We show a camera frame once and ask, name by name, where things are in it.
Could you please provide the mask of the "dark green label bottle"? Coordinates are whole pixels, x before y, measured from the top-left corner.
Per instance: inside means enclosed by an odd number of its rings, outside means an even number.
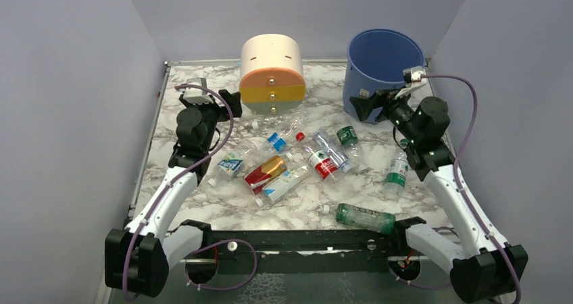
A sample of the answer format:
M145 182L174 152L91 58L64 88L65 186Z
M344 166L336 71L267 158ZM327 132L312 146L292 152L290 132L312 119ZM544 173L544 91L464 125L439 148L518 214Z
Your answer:
M365 161L364 150L354 127L341 127L336 131L336 135L343 151L349 161L354 165L355 171L357 173L366 172L368 170L368 166Z

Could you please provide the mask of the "blue green label bottle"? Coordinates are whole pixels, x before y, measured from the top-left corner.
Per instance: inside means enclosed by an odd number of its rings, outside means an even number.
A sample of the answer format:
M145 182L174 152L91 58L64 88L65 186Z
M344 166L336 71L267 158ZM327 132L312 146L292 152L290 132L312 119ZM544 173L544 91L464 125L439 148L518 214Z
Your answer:
M213 174L207 179L207 183L215 187L237 178L253 163L253 151L253 148L238 147L229 151L216 163Z

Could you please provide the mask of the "blue label clear bottle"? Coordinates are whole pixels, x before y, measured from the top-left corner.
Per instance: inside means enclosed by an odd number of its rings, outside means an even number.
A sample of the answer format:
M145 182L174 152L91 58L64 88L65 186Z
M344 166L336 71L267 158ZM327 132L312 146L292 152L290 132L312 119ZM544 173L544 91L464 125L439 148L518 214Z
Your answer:
M305 128L307 120L307 110L298 109L259 117L251 120L250 125L255 132L262 133L264 138L259 150L264 155L275 155L289 150L297 141L296 136Z

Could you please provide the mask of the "gold red label bottle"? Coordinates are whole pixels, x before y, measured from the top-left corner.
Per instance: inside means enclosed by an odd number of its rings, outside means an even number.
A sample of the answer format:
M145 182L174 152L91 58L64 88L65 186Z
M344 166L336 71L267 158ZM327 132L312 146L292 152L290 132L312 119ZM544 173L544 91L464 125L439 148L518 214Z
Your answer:
M273 181L273 179L286 172L288 166L293 161L294 156L290 152L284 153L282 155L272 156L248 172L244 177L244 181L249 187L249 190L254 195L257 195L261 193L263 187Z

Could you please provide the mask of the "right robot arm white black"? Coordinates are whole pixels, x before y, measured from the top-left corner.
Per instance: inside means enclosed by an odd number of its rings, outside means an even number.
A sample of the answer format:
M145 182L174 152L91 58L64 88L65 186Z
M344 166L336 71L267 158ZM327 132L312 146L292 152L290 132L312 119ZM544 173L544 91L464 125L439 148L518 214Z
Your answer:
M426 97L412 109L407 100L395 91L349 99L359 121L380 109L376 121L388 120L408 140L408 164L437 198L459 238L455 244L426 224L416 224L404 229L407 245L448 273L462 301L474 303L514 293L519 303L528 254L499 233L465 183L458 157L442 140L450 123L446 102Z

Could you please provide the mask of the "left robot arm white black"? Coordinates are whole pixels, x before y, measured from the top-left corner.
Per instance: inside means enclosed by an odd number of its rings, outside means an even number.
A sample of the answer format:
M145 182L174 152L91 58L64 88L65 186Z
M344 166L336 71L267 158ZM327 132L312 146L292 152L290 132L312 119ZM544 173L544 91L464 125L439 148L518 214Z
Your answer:
M241 94L214 92L196 84L176 87L184 109L176 117L176 143L160 186L139 215L105 238L105 284L122 291L128 302L156 297L170 270L186 255L200 250L210 225L188 221L169 233L183 201L199 186L211 158L227 143L232 130L211 146L220 122L242 115Z

